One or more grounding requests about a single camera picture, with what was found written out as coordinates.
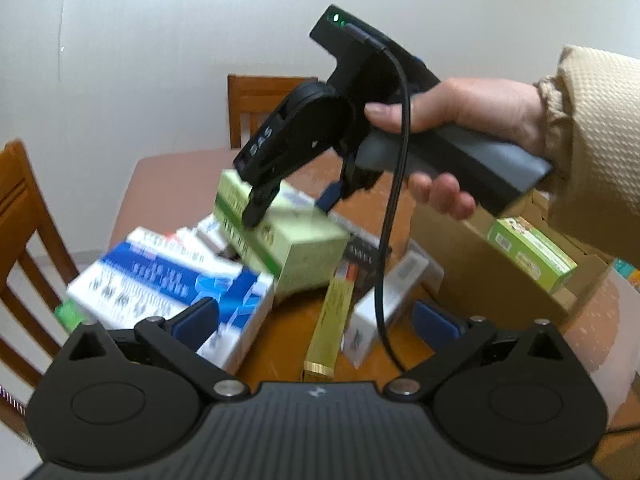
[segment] chair backrest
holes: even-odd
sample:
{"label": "chair backrest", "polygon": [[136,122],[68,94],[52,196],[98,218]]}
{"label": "chair backrest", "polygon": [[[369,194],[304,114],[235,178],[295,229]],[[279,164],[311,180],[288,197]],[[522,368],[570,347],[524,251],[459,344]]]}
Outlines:
{"label": "chair backrest", "polygon": [[228,74],[226,94],[229,104],[229,137],[232,148],[240,148],[241,121],[243,114],[249,115],[249,133],[253,135],[260,127],[261,114],[271,113],[296,86],[315,77],[266,77]]}
{"label": "chair backrest", "polygon": [[[34,341],[47,354],[55,357],[60,345],[7,283],[9,272],[18,264],[51,311],[61,303],[27,251],[27,243],[36,233],[62,280],[71,282],[78,275],[78,268],[47,210],[22,142],[12,140],[0,152],[0,301]],[[18,354],[1,334],[0,361],[27,384],[35,387],[40,381],[40,372]],[[0,396],[0,420],[4,420],[4,415],[15,416],[16,410],[10,397]]]}
{"label": "chair backrest", "polygon": [[25,407],[0,386],[0,420],[17,436],[28,444],[32,444],[33,441],[24,421],[25,414]]}

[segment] blue gripper pad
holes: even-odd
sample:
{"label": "blue gripper pad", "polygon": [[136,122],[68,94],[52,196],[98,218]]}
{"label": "blue gripper pad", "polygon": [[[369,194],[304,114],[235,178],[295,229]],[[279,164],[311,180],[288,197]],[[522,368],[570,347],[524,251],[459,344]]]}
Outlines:
{"label": "blue gripper pad", "polygon": [[331,211],[331,209],[334,208],[334,205],[336,205],[340,200],[343,186],[344,181],[342,180],[329,184],[322,192],[320,198],[316,200],[316,207],[320,208],[325,213]]}
{"label": "blue gripper pad", "polygon": [[440,351],[466,331],[466,323],[435,304],[416,301],[412,313],[415,333],[434,352]]}
{"label": "blue gripper pad", "polygon": [[169,334],[194,352],[218,329],[218,302],[203,298],[171,319]]}

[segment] blue and white box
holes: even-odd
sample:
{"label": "blue and white box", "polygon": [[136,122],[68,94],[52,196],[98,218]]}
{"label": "blue and white box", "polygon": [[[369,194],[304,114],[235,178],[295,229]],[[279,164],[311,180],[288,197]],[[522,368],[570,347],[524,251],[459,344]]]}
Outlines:
{"label": "blue and white box", "polygon": [[273,304],[273,277],[138,228],[67,293],[107,329],[132,328],[149,316],[169,319],[201,298],[215,298],[218,330],[198,355],[235,373]]}

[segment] green and yellow box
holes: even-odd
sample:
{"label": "green and yellow box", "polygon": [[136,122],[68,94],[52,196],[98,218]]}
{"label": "green and yellow box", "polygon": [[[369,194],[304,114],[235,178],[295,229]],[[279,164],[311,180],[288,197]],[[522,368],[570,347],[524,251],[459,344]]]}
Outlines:
{"label": "green and yellow box", "polygon": [[547,292],[564,285],[577,264],[522,217],[500,218],[487,237]]}
{"label": "green and yellow box", "polygon": [[235,170],[220,176],[214,216],[242,262],[276,278],[275,299],[324,286],[334,275],[350,235],[286,182],[254,229],[242,225],[251,186]]}

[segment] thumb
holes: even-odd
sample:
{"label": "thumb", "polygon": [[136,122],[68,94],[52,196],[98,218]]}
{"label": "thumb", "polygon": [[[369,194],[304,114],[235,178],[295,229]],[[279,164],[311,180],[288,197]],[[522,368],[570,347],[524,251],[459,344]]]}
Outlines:
{"label": "thumb", "polygon": [[[447,84],[440,83],[427,92],[416,94],[411,99],[411,131],[423,132],[456,118],[458,99]],[[364,115],[369,122],[381,130],[399,133],[402,122],[402,106],[367,103]]]}

